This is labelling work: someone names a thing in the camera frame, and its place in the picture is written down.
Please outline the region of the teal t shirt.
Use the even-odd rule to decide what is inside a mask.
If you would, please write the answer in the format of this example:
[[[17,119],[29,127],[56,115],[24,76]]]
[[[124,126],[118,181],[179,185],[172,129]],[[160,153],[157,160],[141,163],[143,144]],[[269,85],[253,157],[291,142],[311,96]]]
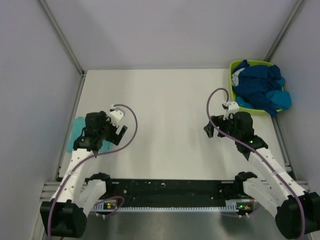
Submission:
[[[85,118],[83,116],[79,116],[73,119],[71,135],[69,137],[69,141],[67,144],[66,152],[71,153],[73,151],[75,140],[82,134],[83,128],[86,126]],[[98,151],[99,153],[108,152],[111,148],[111,143],[108,141],[103,141],[101,149]]]

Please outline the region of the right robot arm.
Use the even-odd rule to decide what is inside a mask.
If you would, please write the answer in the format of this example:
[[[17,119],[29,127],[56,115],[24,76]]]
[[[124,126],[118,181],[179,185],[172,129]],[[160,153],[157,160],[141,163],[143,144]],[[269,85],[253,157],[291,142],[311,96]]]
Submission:
[[[320,229],[320,196],[300,186],[278,163],[267,143],[255,134],[247,112],[211,116],[203,128],[209,138],[228,137],[237,150],[262,175],[262,183],[252,172],[241,172],[233,185],[239,198],[247,195],[259,202],[273,217],[280,233],[288,240]]]

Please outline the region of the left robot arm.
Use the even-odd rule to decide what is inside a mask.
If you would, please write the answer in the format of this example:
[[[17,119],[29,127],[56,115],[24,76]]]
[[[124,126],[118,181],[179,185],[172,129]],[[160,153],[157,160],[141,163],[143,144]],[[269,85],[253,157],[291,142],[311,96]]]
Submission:
[[[124,115],[120,108],[112,107],[109,113],[91,112],[85,116],[85,126],[73,143],[62,181],[50,200],[43,201],[40,206],[41,219],[49,237],[82,237],[96,201],[113,194],[114,187],[107,182],[108,175],[104,173],[90,179],[85,189],[83,185],[103,142],[119,145],[127,130],[121,124]]]

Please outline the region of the dark blue t shirt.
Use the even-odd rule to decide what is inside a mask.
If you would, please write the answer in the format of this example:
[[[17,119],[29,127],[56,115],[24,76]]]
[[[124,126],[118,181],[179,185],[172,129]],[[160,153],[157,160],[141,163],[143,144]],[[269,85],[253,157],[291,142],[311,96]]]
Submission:
[[[281,107],[271,100],[271,94],[282,92],[285,79],[279,67],[272,63],[252,64],[244,59],[231,68],[231,88],[237,98],[272,117]]]

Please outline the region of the light blue t shirt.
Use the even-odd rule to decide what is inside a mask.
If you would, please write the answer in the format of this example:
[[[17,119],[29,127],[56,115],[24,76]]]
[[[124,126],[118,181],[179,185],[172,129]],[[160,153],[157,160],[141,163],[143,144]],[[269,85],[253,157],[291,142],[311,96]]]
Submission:
[[[252,111],[263,111],[275,117],[279,111],[292,106],[290,93],[284,90],[285,78],[241,77],[237,86],[233,86],[235,100],[240,107]]]

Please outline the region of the green plastic bin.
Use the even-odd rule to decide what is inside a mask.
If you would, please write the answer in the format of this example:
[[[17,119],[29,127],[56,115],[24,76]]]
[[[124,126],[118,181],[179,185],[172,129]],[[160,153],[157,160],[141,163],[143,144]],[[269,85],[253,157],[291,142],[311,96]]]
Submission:
[[[291,107],[290,94],[284,90],[285,79],[273,63],[236,60],[229,66],[229,82],[232,98],[246,112],[275,117]]]

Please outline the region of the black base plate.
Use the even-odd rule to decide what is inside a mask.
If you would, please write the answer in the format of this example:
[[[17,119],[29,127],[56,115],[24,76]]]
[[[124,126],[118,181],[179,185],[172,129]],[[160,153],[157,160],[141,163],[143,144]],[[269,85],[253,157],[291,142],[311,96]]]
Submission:
[[[252,211],[257,203],[233,180],[178,180],[113,178],[99,199],[122,196],[129,207],[225,207],[235,201],[236,209]]]

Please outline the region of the right aluminium frame post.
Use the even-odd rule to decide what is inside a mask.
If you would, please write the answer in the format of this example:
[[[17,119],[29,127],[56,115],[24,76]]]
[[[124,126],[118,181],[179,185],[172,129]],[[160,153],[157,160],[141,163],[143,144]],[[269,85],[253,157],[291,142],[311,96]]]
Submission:
[[[288,17],[286,18],[284,24],[282,25],[279,33],[277,34],[275,40],[273,41],[269,51],[267,52],[264,61],[270,62],[273,56],[275,55],[278,47],[281,45],[282,41],[284,40],[288,30],[290,29],[291,25],[294,23],[295,19],[299,16],[300,12],[302,11],[306,0],[296,0],[292,10],[290,11]]]

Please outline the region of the aluminium frame post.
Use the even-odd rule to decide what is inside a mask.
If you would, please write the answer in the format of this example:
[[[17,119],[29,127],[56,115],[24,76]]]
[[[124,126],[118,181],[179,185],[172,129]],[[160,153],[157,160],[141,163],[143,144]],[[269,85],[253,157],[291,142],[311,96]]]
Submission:
[[[79,73],[80,76],[83,76],[85,74],[85,71],[81,67],[74,51],[72,50],[67,38],[65,37],[65,34],[63,33],[60,25],[58,24],[58,21],[56,20],[53,12],[51,11],[48,3],[46,0],[37,0],[37,3],[39,4],[40,8],[42,9],[45,17],[49,21],[49,24],[51,25],[53,32],[55,33],[58,41],[60,42],[63,50],[67,54],[69,60],[75,67],[76,71]]]
[[[300,12],[302,11],[306,0],[296,0],[292,10],[290,11],[288,17],[286,18],[284,24],[282,25],[279,33],[277,34],[275,40],[273,41],[269,51],[267,52],[264,61],[270,62],[273,56],[275,55],[278,47],[281,45],[282,41],[284,40],[288,30],[290,29],[291,25],[294,23],[295,19],[299,16]]]

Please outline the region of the left aluminium frame post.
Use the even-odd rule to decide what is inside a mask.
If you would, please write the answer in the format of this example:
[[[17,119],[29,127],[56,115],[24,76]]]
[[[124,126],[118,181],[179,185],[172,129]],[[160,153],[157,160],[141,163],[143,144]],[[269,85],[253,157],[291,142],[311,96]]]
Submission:
[[[58,41],[60,42],[63,50],[67,54],[69,60],[75,67],[76,71],[79,73],[80,76],[83,76],[85,74],[85,71],[81,67],[74,51],[72,50],[67,38],[65,37],[65,34],[63,33],[60,25],[58,24],[58,21],[56,20],[53,12],[51,11],[48,3],[46,0],[37,0],[37,3],[39,4],[40,8],[42,9],[45,17],[49,21],[49,24],[51,25],[53,32],[55,33]]]

